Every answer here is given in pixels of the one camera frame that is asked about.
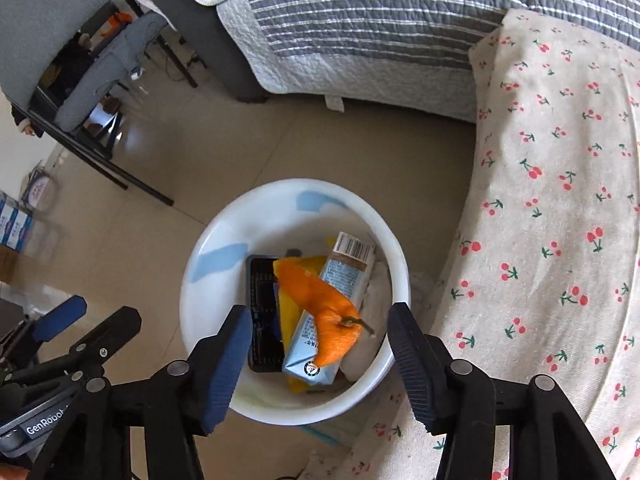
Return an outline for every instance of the white wall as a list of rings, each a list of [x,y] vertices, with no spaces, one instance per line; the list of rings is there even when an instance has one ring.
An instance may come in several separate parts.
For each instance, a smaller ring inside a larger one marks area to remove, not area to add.
[[[55,146],[49,136],[39,139],[20,133],[8,101],[0,95],[0,190],[18,198],[23,178],[40,161],[45,162]]]

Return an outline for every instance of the chair seat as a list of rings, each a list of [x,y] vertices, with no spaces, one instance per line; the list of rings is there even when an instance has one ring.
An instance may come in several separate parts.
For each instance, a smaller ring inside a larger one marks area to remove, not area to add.
[[[140,66],[146,46],[166,25],[164,17],[149,12],[124,28],[102,51],[78,86],[64,101],[54,123],[68,133],[82,124],[100,99],[120,79]]]

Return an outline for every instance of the screw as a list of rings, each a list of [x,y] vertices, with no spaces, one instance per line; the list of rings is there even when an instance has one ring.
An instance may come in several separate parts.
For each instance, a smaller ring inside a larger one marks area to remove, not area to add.
[[[174,377],[184,375],[189,371],[189,363],[187,361],[174,361],[173,363],[169,363],[166,371],[169,375]]]
[[[474,369],[473,365],[464,359],[456,359],[449,366],[451,371],[457,375],[469,375]]]
[[[556,382],[548,375],[539,375],[534,382],[537,387],[546,392],[550,392],[556,387]]]
[[[102,377],[94,377],[93,379],[89,379],[86,382],[85,387],[90,394],[95,394],[103,389],[106,385],[107,383],[104,382],[104,379]]]

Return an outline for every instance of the blue patch on bucket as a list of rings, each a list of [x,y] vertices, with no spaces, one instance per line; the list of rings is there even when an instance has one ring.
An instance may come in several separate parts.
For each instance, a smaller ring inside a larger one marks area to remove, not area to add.
[[[298,211],[319,213],[320,208],[325,204],[335,204],[343,208],[347,207],[341,200],[317,191],[303,191],[296,199],[296,209]]]
[[[193,265],[190,282],[196,283],[215,272],[233,269],[238,262],[244,260],[248,250],[249,244],[232,244],[200,254]]]

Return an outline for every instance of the dark clothing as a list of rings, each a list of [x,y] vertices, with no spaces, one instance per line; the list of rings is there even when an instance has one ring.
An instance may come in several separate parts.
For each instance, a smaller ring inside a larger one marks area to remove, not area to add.
[[[78,32],[58,53],[51,62],[52,65],[60,67],[60,74],[49,86],[49,92],[53,98],[61,105],[69,94],[74,90],[87,70],[94,63],[91,51],[78,43],[80,33]],[[11,115],[15,125],[19,126],[27,117],[15,106],[11,107]],[[35,124],[31,125],[38,137],[44,133]]]

